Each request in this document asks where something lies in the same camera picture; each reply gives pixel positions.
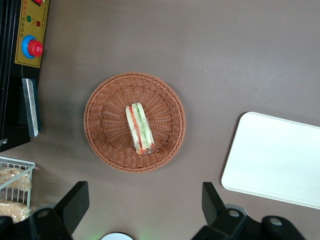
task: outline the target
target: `wire basket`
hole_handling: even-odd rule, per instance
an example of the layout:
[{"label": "wire basket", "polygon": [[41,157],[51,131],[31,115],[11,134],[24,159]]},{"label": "wire basket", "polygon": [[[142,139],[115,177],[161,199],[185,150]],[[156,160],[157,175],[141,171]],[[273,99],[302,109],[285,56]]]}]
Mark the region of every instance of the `wire basket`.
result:
[{"label": "wire basket", "polygon": [[[152,131],[156,152],[138,155],[125,107],[140,102]],[[178,152],[186,117],[176,93],[162,80],[128,72],[104,81],[92,93],[84,112],[84,130],[95,154],[110,166],[132,173],[160,168]]]},{"label": "wire basket", "polygon": [[23,203],[28,207],[30,207],[31,189],[28,191],[21,191],[19,189],[15,189],[13,187],[8,187],[8,186],[27,173],[30,174],[29,179],[31,181],[32,170],[35,168],[36,164],[30,161],[23,161],[23,160],[17,160],[13,158],[0,156],[0,166],[10,167],[10,168],[20,168],[24,170],[17,176],[14,176],[12,179],[0,185],[0,198]]}]

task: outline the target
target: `white circular object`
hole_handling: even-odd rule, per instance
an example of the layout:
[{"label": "white circular object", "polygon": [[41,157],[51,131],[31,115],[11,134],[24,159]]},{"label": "white circular object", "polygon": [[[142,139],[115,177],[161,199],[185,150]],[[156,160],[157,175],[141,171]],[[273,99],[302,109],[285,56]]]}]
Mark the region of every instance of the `white circular object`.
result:
[{"label": "white circular object", "polygon": [[133,240],[131,237],[124,233],[109,233],[105,235],[101,240]]}]

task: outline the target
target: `emergency stop button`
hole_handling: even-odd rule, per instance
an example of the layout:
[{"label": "emergency stop button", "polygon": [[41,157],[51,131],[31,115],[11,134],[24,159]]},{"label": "emergency stop button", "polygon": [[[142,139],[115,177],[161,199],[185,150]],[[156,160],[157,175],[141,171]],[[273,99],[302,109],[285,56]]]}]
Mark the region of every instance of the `emergency stop button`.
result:
[{"label": "emergency stop button", "polygon": [[28,43],[28,52],[31,56],[40,57],[42,52],[44,51],[44,47],[41,42],[38,40],[30,40]]},{"label": "emergency stop button", "polygon": [[28,59],[40,57],[44,51],[41,42],[32,35],[28,35],[23,39],[21,47],[24,56]]}]

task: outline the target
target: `table surface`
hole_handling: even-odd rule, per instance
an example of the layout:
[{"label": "table surface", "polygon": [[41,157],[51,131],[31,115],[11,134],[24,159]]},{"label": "table surface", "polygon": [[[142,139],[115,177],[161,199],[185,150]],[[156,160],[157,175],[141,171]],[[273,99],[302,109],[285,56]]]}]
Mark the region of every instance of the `table surface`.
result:
[{"label": "table surface", "polygon": [[[243,113],[320,126],[319,13],[318,0],[52,0],[38,86],[42,131],[1,155],[36,163],[34,208],[88,181],[76,240],[110,232],[189,240],[206,224],[202,182],[253,219],[282,216],[318,240],[320,210],[226,190],[221,177]],[[103,163],[83,128],[96,87],[132,71],[168,83],[187,123],[178,154],[142,174]]]}]

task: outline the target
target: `yellow control panel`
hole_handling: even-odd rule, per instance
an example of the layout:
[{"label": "yellow control panel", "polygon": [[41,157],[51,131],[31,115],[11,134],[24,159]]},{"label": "yellow control panel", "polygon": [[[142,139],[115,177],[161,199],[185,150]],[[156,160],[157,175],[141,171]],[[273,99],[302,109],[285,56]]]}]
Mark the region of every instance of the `yellow control panel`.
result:
[{"label": "yellow control panel", "polygon": [[40,68],[49,0],[21,0],[15,64]]}]

